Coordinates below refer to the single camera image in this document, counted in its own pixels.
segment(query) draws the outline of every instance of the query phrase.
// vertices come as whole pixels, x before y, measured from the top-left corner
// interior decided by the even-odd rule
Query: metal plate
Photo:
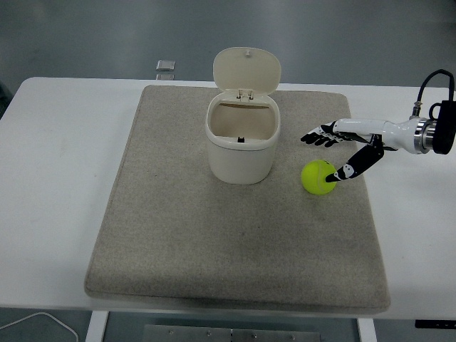
[[[232,342],[321,342],[319,333],[302,331],[232,330]]]
[[[142,342],[321,342],[319,333],[147,324]]]
[[[176,61],[164,61],[160,59],[157,63],[157,71],[173,71]]]
[[[155,79],[156,80],[162,80],[162,81],[173,81],[174,80],[174,74],[172,74],[172,73],[158,73],[157,77]]]
[[[142,342],[231,342],[231,329],[147,324],[142,339]]]

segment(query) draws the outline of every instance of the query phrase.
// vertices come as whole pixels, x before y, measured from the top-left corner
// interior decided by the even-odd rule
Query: black cable
[[[425,79],[425,81],[421,85],[420,92],[418,93],[417,102],[421,102],[421,98],[423,96],[423,91],[425,90],[425,86],[428,84],[430,79],[432,77],[434,77],[435,75],[438,75],[438,74],[443,74],[443,75],[446,75],[446,76],[448,76],[450,78],[450,84],[448,85],[448,90],[449,90],[448,100],[453,101],[453,95],[455,93],[455,77],[453,76],[453,74],[451,72],[443,70],[443,69],[439,69],[439,70],[434,71],[433,73],[431,73]]]

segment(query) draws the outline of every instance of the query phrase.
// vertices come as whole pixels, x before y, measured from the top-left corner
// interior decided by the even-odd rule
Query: white cable
[[[21,319],[18,319],[17,321],[15,322],[12,322],[10,324],[6,324],[5,326],[0,326],[0,330],[1,329],[5,329],[5,328],[8,328],[10,326],[13,326],[14,324],[17,324],[17,323],[20,323],[22,321],[25,321],[26,319],[29,319],[33,316],[37,316],[37,315],[44,315],[44,316],[47,316],[49,318],[52,318],[54,321],[56,321],[57,323],[59,323],[62,327],[66,328],[67,330],[71,331],[73,333],[74,336],[76,336],[76,342],[79,342],[79,336],[78,334],[72,329],[70,328],[69,326],[67,326],[66,324],[64,324],[63,322],[59,321],[57,318],[55,318],[54,316],[50,315],[49,313],[47,312],[37,312],[37,313],[33,313],[31,314],[30,316],[27,316],[27,317],[24,317],[24,318],[21,318]]]

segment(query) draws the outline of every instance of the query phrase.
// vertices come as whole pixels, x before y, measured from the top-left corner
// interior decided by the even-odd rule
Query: white table
[[[83,290],[136,107],[150,84],[214,86],[32,78],[19,88],[0,121],[0,306],[189,310],[92,299]],[[342,93],[353,117],[397,123],[408,119],[418,94],[417,88],[351,85],[279,89]],[[444,99],[446,89],[427,88],[422,116]],[[455,170],[456,148],[446,156],[386,152],[365,173],[391,294],[390,309],[374,317],[456,318]]]

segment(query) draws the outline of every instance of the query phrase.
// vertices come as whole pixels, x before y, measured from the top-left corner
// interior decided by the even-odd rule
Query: lid hinge
[[[254,91],[252,90],[244,90],[244,89],[239,89],[237,91],[237,96],[236,98],[238,99],[242,99],[242,98],[245,98],[245,97],[249,97],[249,100],[253,100],[254,99]]]

